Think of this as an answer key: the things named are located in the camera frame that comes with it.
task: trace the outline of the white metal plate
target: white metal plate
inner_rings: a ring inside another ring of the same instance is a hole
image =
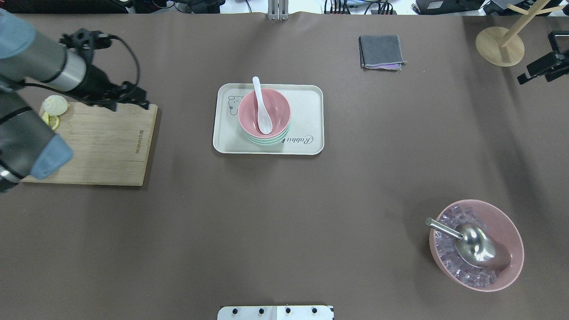
[[[333,320],[333,306],[227,306],[217,320]]]
[[[314,85],[262,84],[278,90],[291,107],[290,129],[284,139],[270,146],[248,140],[239,125],[237,109],[252,84],[228,83],[217,92],[213,147],[221,153],[314,155],[324,148],[324,98]]]

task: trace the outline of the metal hinge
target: metal hinge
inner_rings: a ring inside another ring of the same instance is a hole
[[[269,20],[288,20],[288,0],[269,0]]]

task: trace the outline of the large pink bowl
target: large pink bowl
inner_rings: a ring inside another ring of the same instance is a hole
[[[269,134],[263,134],[259,130],[257,124],[259,106],[254,91],[249,92],[241,100],[237,109],[237,118],[243,130],[251,136],[259,139],[270,139],[278,136],[287,128],[290,122],[290,104],[285,96],[276,90],[263,88],[261,92],[263,93],[265,108],[273,123],[273,131]]]
[[[467,287],[468,289],[482,291],[482,292],[492,292],[502,290],[509,285],[511,285],[522,272],[523,267],[523,242],[522,237],[519,235],[518,229],[514,223],[503,213],[500,209],[495,206],[480,200],[461,200],[457,201],[450,206],[446,207],[440,215],[436,217],[439,220],[440,216],[449,208],[455,205],[460,205],[462,208],[472,208],[478,218],[488,226],[487,234],[498,242],[501,242],[508,251],[512,254],[512,261],[510,265],[503,269],[498,275],[498,279],[493,284],[488,285],[486,288],[473,288],[462,282],[457,278],[452,276],[452,274],[444,267],[442,260],[440,259],[435,246],[435,230],[431,229],[431,234],[429,236],[429,245],[431,247],[431,253],[435,259],[436,264],[439,268],[446,274],[449,278],[453,279],[455,282]]]

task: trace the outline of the blue joint cap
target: blue joint cap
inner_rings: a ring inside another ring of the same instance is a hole
[[[35,28],[29,22],[0,9],[0,59],[22,53],[34,42]]]
[[[60,135],[56,134],[34,162],[30,175],[36,179],[44,179],[61,168],[71,158],[73,158],[73,150]]]

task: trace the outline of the white bracket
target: white bracket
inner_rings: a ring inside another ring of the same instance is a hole
[[[334,320],[333,306],[227,306],[217,320]]]
[[[288,20],[288,0],[269,0],[269,20]]]

